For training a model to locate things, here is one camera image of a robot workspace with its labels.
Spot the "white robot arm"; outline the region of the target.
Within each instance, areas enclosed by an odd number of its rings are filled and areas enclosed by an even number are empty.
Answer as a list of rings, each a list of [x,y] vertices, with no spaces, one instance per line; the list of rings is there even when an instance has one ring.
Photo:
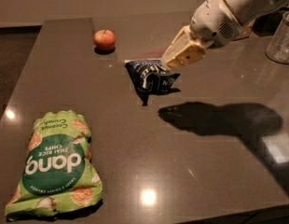
[[[161,64],[173,70],[196,63],[208,49],[222,48],[239,37],[250,21],[288,3],[289,0],[205,0],[168,46]]]

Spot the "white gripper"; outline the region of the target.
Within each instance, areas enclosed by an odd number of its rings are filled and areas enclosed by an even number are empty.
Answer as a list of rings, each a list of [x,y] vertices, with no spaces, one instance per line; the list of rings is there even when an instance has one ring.
[[[222,48],[241,34],[243,22],[238,14],[238,0],[206,0],[194,12],[190,27],[205,43]],[[198,39],[193,39],[190,27],[184,26],[173,39],[161,60],[170,68],[177,69],[199,62],[206,49]]]

